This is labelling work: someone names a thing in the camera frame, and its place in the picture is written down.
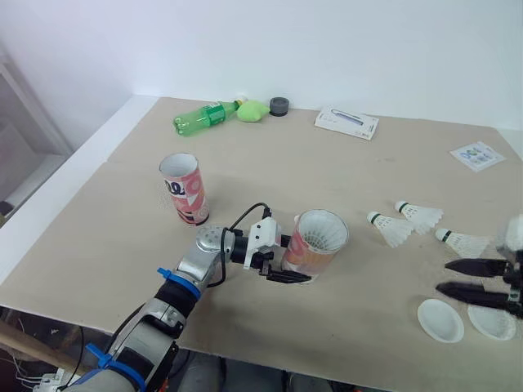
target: pink paper cup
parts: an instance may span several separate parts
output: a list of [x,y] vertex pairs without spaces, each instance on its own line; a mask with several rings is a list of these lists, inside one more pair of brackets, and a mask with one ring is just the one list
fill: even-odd
[[345,221],[327,210],[309,210],[297,216],[293,235],[284,253],[285,270],[315,278],[349,239]]
[[185,153],[169,155],[160,163],[159,170],[180,218],[189,225],[205,223],[209,207],[198,159]]

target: green sponge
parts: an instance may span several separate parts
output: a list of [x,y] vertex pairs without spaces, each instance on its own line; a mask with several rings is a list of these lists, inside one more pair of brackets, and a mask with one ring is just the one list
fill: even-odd
[[262,117],[269,112],[269,107],[262,102],[248,100],[238,108],[236,114],[241,121],[255,123],[256,121],[260,121]]

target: white plastic dish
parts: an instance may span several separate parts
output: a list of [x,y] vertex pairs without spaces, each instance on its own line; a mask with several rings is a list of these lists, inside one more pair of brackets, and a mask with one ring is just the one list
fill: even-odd
[[425,300],[418,307],[418,320],[433,339],[456,343],[463,339],[465,327],[458,312],[449,304],[435,299]]
[[483,335],[498,341],[509,341],[516,335],[516,320],[506,311],[469,305],[468,317]]

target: wooden table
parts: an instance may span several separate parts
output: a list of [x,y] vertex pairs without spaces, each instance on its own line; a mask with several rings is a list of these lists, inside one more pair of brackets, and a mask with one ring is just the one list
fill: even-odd
[[[413,234],[390,249],[365,219],[372,210],[399,216],[394,203],[406,199],[443,208],[443,227],[494,235],[523,200],[521,160],[495,130],[381,118],[368,142],[314,127],[317,112],[292,110],[177,136],[173,115],[202,104],[158,100],[3,282],[2,303],[114,331],[154,295],[162,282],[155,270],[172,268],[194,241],[157,171],[164,156],[190,152],[199,158],[209,224],[229,225],[263,201],[287,233],[294,215],[327,208],[345,219],[350,239],[310,285],[272,283],[229,265],[226,282],[190,316],[181,346],[402,392],[521,390],[521,340],[481,335],[464,304],[434,289],[473,280],[443,269],[453,257],[445,245]],[[449,154],[478,140],[507,160],[474,173]],[[428,297],[461,314],[462,341],[442,344],[420,328],[416,310]]]

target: badminton shuttlecock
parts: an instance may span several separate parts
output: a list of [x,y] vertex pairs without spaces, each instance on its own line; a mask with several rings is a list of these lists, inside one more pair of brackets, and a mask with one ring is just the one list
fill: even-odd
[[414,224],[414,229],[418,234],[428,233],[443,216],[443,210],[439,208],[414,206],[403,200],[396,203],[394,208],[405,215],[407,221]]
[[390,247],[404,243],[414,230],[414,225],[408,220],[390,218],[375,211],[367,215],[367,221],[378,228]]
[[464,259],[476,259],[489,245],[487,237],[459,234],[448,229],[436,230],[436,238],[446,243],[453,251]]

